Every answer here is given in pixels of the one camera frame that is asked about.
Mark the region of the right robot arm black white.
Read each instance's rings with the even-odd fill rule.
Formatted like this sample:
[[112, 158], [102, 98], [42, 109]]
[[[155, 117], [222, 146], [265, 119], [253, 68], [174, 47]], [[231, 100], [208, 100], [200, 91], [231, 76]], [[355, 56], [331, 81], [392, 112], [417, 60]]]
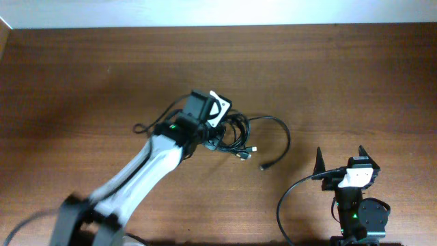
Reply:
[[379, 245], [386, 236], [391, 207], [376, 198], [363, 197], [379, 172], [380, 166], [362, 146], [346, 166], [332, 170], [326, 169], [322, 151], [317, 149], [313, 179], [322, 181], [323, 191], [335, 193], [331, 208], [337, 209], [341, 227], [341, 235], [330, 238], [331, 245]]

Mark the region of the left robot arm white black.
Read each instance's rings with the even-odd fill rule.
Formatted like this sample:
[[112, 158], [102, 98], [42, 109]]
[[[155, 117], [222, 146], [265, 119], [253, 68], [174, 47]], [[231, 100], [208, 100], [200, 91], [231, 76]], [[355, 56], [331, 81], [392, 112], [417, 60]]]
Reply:
[[70, 195], [61, 205], [50, 239], [62, 245], [141, 245], [128, 236], [125, 226], [137, 206], [154, 186], [172, 172], [199, 144], [213, 138], [232, 102], [209, 91], [183, 95], [181, 109], [170, 105], [149, 126], [136, 124], [133, 131], [148, 141], [118, 174], [81, 199]]

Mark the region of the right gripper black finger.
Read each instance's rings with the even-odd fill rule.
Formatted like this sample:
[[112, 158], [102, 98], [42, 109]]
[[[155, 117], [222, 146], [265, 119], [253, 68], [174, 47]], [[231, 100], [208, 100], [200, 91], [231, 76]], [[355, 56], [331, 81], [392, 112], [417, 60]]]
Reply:
[[317, 147], [315, 166], [313, 168], [313, 175], [321, 174], [324, 173], [325, 171], [326, 171], [326, 167], [322, 156], [322, 151], [320, 147]]
[[367, 153], [367, 151], [364, 149], [362, 145], [358, 147], [358, 155], [361, 157], [369, 157], [369, 154]]

